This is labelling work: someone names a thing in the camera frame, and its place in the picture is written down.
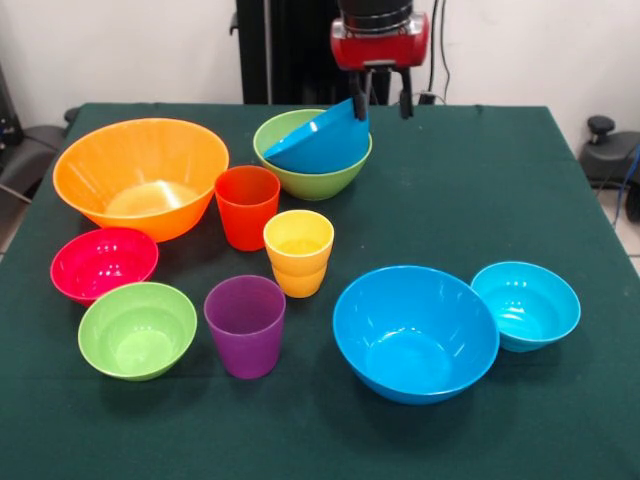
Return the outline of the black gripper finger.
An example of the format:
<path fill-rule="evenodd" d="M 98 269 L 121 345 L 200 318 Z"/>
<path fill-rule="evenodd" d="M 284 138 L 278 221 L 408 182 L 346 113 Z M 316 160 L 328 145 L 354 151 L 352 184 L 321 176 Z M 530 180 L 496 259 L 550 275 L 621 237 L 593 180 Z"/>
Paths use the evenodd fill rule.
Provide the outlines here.
<path fill-rule="evenodd" d="M 359 121 L 364 121 L 368 116 L 370 99 L 370 73 L 350 72 L 349 92 L 353 102 L 354 115 Z"/>
<path fill-rule="evenodd" d="M 402 80 L 402 89 L 399 94 L 399 106 L 402 119 L 409 119 L 413 116 L 412 82 L 409 69 L 399 69 L 398 73 Z"/>

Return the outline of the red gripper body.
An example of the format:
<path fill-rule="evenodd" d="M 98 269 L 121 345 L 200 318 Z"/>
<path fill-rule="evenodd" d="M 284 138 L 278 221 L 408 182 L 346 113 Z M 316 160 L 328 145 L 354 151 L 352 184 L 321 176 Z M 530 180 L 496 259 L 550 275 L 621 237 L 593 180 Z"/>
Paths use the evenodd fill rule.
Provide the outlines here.
<path fill-rule="evenodd" d="M 336 19 L 331 25 L 330 47 L 342 70 L 404 69 L 423 64 L 429 33 L 425 13 L 412 13 L 403 25 L 383 33 L 356 33 Z"/>

